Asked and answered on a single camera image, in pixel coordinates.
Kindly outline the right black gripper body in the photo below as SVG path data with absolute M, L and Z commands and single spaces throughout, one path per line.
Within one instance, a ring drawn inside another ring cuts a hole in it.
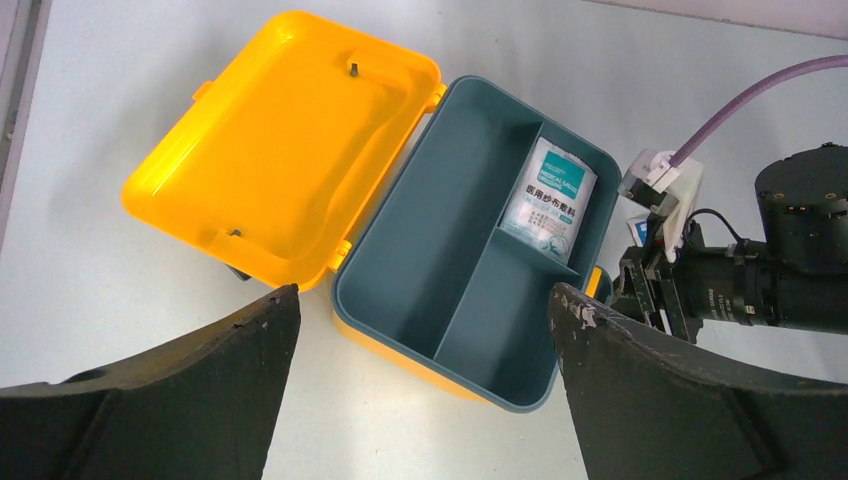
M 662 333 L 697 343 L 703 321 L 684 307 L 673 266 L 657 247 L 628 247 L 613 281 L 611 307 Z

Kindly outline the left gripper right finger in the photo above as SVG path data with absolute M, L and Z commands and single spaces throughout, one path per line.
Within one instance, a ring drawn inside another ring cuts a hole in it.
M 549 328 L 592 479 L 843 479 L 847 388 L 732 360 L 559 283 Z

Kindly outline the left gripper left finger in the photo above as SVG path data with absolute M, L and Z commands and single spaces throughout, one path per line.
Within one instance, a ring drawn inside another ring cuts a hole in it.
M 301 326 L 280 287 L 60 383 L 1 392 L 5 479 L 259 479 Z

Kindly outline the medical gauze dressing packet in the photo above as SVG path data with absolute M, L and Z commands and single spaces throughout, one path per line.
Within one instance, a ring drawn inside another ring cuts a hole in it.
M 536 140 L 505 207 L 500 227 L 544 255 L 567 263 L 597 175 L 548 139 Z

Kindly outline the dark teal divided tray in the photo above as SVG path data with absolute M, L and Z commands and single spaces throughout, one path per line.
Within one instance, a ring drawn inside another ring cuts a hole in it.
M 500 226 L 541 139 L 597 177 L 562 263 Z M 335 277 L 338 328 L 457 396 L 537 409 L 558 370 L 550 292 L 592 288 L 621 177 L 607 152 L 489 80 L 453 81 Z

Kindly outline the yellow medicine kit box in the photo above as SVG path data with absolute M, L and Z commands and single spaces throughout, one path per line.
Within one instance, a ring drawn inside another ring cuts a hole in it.
M 136 218 L 264 284 L 336 275 L 450 85 L 430 58 L 274 17 L 129 177 Z

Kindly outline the teal box latch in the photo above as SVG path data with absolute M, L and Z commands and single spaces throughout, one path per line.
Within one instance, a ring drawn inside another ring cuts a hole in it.
M 610 304 L 614 286 L 609 274 L 603 268 L 599 266 L 593 268 L 585 293 L 601 303 Z

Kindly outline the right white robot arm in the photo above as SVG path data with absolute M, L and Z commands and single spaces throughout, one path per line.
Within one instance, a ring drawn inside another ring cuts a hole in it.
M 648 238 L 628 248 L 612 308 L 694 343 L 704 321 L 847 332 L 847 149 L 834 143 L 765 167 L 754 183 L 765 239 L 708 247 L 690 213 L 676 241 L 652 214 Z

